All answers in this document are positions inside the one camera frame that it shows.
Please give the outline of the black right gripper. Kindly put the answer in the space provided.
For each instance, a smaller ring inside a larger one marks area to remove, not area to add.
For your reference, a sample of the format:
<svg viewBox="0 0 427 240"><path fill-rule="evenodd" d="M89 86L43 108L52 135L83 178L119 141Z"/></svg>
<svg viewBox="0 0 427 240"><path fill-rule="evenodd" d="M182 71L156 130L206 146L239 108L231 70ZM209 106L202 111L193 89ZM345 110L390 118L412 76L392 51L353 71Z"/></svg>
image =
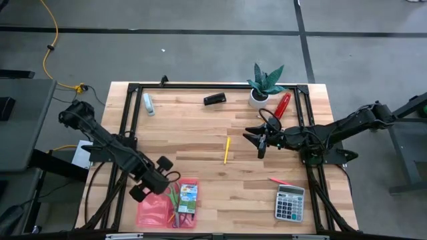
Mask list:
<svg viewBox="0 0 427 240"><path fill-rule="evenodd" d="M271 130L281 131L282 124L277 117L269 117L268 120L257 127L246 127L243 136L258 149L258 158L263 159L268 146L266 145L266 133Z"/></svg>

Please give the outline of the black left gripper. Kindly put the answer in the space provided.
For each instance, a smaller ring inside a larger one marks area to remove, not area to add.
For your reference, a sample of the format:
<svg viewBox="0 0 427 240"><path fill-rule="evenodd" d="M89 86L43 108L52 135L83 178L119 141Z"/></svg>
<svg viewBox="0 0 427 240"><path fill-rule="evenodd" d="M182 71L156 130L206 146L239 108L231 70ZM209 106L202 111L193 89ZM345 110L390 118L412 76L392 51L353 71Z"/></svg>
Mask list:
<svg viewBox="0 0 427 240"><path fill-rule="evenodd" d="M143 174L148 169L156 169L158 172L160 172L166 177L163 172L169 171L173 167L173 163L165 156L161 156L157 160L157 164L158 167L155 167L152 161L149 161L148 163L143 162L139 167L137 167L131 172L134 175L135 181L137 183L140 182L140 184L133 186L132 189L129 191L129 194L139 203L141 203L149 194L152 193L141 181Z"/></svg>

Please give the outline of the pink translucent pencil case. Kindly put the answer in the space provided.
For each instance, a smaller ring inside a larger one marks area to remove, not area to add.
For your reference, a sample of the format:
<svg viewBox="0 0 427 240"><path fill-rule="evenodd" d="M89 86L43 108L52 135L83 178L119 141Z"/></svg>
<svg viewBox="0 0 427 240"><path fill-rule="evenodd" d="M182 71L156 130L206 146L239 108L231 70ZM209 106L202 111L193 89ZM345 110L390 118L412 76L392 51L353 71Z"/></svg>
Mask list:
<svg viewBox="0 0 427 240"><path fill-rule="evenodd" d="M193 184L198 186L197 179L180 179L177 181L181 184ZM179 213L180 228L173 227L174 219L167 222L173 214L173 206L167 193L169 189L161 195L150 195L142 203L138 204L136 225L138 227L157 227L163 229L194 229L196 226L196 210L195 214Z"/></svg>

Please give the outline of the yellow pen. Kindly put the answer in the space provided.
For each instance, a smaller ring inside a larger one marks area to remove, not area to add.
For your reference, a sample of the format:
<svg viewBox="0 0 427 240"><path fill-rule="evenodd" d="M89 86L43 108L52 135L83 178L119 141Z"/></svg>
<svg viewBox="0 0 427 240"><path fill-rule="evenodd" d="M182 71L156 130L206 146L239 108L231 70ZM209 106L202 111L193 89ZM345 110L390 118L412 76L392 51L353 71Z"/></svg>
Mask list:
<svg viewBox="0 0 427 240"><path fill-rule="evenodd" d="M225 153L224 153L224 161L223 161L224 165L226 165L226 163L228 161L228 154L229 154L229 149L230 149L230 143L231 143L231 137L227 137L226 148L225 148Z"/></svg>

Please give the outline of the green handled scissors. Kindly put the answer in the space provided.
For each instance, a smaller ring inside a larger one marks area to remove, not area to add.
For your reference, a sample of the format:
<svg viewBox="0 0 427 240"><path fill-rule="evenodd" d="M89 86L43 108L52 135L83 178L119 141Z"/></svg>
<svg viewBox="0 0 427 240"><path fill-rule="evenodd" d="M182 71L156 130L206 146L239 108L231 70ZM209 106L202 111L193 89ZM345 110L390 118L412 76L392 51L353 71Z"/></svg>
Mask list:
<svg viewBox="0 0 427 240"><path fill-rule="evenodd" d="M173 206L173 217L174 217L173 227L180 228L180 216L178 212L180 185L178 182L171 183L168 189L169 189L169 192L167 193L167 196L169 197L171 204Z"/></svg>

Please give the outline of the green crayon box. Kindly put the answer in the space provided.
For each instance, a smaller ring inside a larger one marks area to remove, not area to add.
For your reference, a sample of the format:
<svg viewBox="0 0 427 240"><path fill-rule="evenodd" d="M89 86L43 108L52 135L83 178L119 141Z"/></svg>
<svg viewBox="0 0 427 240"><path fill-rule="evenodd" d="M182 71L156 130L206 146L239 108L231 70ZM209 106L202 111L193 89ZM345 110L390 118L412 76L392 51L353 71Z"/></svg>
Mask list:
<svg viewBox="0 0 427 240"><path fill-rule="evenodd" d="M195 214L197 206L198 186L193 184L183 183L179 192L179 213Z"/></svg>

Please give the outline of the white plant pot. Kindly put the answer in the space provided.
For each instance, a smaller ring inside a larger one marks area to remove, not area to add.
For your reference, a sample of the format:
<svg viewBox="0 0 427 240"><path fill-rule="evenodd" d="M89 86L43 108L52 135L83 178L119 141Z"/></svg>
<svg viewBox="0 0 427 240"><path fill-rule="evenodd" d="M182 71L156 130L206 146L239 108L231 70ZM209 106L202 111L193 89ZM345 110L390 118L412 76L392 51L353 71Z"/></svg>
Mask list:
<svg viewBox="0 0 427 240"><path fill-rule="evenodd" d="M258 92L255 89L252 89L250 92L250 98L248 100L248 103L254 109L260 109L264 108L267 105L269 98L269 95L267 95L266 97L260 97L258 95Z"/></svg>

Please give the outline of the red marker tube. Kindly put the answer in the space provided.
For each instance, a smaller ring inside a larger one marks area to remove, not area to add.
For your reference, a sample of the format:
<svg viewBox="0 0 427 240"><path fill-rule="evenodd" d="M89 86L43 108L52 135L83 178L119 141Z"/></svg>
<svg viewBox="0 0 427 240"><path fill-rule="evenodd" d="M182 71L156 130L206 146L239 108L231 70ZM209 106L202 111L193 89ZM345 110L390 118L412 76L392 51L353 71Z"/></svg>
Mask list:
<svg viewBox="0 0 427 240"><path fill-rule="evenodd" d="M274 116L277 117L278 119L281 119L289 102L291 99L291 94L290 93L286 93L280 100L278 106L276 107L276 110L274 111Z"/></svg>

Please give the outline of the green leafy plant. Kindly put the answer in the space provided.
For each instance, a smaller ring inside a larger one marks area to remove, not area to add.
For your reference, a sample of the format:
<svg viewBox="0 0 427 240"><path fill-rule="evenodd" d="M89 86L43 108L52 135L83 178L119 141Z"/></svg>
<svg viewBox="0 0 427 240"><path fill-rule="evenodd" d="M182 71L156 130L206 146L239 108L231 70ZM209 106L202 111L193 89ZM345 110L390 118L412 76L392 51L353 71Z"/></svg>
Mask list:
<svg viewBox="0 0 427 240"><path fill-rule="evenodd" d="M254 64L255 80L248 79L248 84L253 89L252 96L256 101L264 101L270 95L276 95L285 90L284 87L276 85L283 70L284 66L282 65L268 74L263 72L257 63Z"/></svg>

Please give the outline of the black stapler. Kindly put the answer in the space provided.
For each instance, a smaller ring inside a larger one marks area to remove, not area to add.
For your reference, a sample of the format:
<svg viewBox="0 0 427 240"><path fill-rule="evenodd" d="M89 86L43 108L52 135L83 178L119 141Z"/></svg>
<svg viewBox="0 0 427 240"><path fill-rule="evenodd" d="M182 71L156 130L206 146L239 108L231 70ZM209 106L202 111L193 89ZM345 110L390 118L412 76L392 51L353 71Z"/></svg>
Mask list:
<svg viewBox="0 0 427 240"><path fill-rule="evenodd" d="M226 102L225 93L216 93L214 95L210 95L203 98L203 104L205 106L224 103L224 102Z"/></svg>

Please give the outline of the white flat sheet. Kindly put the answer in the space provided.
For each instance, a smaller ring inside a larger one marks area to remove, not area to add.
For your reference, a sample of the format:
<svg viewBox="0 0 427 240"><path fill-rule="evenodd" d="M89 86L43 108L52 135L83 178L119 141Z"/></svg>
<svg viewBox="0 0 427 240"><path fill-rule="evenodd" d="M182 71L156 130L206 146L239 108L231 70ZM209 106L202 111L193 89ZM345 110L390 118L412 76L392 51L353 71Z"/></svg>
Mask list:
<svg viewBox="0 0 427 240"><path fill-rule="evenodd" d="M77 144L71 163L78 167L89 169L92 166L92 163L89 160L91 153L82 148L84 145L92 146L93 143L91 141L80 140Z"/></svg>

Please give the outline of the grey desk calculator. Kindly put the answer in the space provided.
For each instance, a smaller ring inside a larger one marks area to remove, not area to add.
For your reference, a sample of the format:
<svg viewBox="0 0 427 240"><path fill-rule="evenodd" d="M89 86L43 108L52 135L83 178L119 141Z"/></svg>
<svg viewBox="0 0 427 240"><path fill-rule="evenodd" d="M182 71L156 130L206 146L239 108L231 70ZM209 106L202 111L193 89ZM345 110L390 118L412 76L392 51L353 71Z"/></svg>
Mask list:
<svg viewBox="0 0 427 240"><path fill-rule="evenodd" d="M280 221L301 223L304 219L305 189L293 185L279 185L274 217Z"/></svg>

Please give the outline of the white stapler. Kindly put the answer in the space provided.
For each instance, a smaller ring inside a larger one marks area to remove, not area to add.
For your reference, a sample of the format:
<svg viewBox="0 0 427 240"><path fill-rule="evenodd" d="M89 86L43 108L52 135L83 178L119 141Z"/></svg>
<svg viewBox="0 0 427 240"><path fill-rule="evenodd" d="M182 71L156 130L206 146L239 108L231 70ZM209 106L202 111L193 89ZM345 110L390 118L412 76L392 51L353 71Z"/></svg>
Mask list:
<svg viewBox="0 0 427 240"><path fill-rule="evenodd" d="M155 109L154 109L154 105L153 105L153 101L151 99L151 96L148 93L144 93L143 94L143 100L144 100L144 105L145 105L145 109L147 111L147 114L149 116L154 116L155 115Z"/></svg>

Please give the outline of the grey side desk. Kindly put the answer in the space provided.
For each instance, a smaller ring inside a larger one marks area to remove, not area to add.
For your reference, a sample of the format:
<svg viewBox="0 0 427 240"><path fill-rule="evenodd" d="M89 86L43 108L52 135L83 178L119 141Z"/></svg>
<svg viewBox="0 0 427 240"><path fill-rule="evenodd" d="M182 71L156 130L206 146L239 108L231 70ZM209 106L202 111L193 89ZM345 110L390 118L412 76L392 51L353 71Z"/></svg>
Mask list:
<svg viewBox="0 0 427 240"><path fill-rule="evenodd" d="M57 82L52 79L0 79L0 97L15 104L0 121L0 172L27 168Z"/></svg>

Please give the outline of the dark grey table stand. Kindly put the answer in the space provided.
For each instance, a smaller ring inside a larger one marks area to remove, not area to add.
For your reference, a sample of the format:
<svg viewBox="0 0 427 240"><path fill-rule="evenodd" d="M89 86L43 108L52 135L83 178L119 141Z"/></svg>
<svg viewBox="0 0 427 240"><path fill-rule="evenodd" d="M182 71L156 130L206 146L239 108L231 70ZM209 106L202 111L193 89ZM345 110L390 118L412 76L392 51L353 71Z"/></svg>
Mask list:
<svg viewBox="0 0 427 240"><path fill-rule="evenodd" d="M391 195L427 190L427 180L422 178L417 168L417 164L427 163L427 113L409 118L413 113L423 112L426 107L427 92L414 96L393 111L396 122L388 132L401 160L406 182L389 188Z"/></svg>

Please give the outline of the black flat bar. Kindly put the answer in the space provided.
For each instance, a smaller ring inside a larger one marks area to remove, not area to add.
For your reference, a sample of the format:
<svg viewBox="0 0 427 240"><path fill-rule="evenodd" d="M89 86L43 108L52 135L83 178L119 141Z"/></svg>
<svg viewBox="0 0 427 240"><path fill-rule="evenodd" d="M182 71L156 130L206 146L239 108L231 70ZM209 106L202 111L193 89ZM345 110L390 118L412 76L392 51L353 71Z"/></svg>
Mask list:
<svg viewBox="0 0 427 240"><path fill-rule="evenodd" d="M33 71L0 69L0 78L6 79L32 79L35 73Z"/></svg>

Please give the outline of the black metal table frame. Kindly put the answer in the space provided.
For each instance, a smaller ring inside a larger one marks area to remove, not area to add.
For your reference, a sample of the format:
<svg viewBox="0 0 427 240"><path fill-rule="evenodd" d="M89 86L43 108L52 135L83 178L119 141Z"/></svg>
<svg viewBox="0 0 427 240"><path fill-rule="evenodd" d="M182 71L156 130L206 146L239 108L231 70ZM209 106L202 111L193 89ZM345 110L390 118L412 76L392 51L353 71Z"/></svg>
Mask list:
<svg viewBox="0 0 427 240"><path fill-rule="evenodd" d="M118 133L127 88L131 82L112 82L101 124ZM174 162L172 171L184 179L196 180L199 187L193 229L142 227L137 218L139 204L129 196L128 180L119 232L172 233L315 233L313 208L306 169L294 151L269 147L263 159L242 134L245 127L260 125L258 112L248 103L250 90L244 83L166 83L181 89L144 88L155 106L155 115L139 110L137 146L156 161L162 155ZM226 103L204 106L203 98L219 92ZM226 142L231 139L228 162L224 161ZM353 228L358 229L348 179L334 165L324 167L331 202ZM292 223L274 217L278 184L276 178L306 189L303 221Z"/></svg>

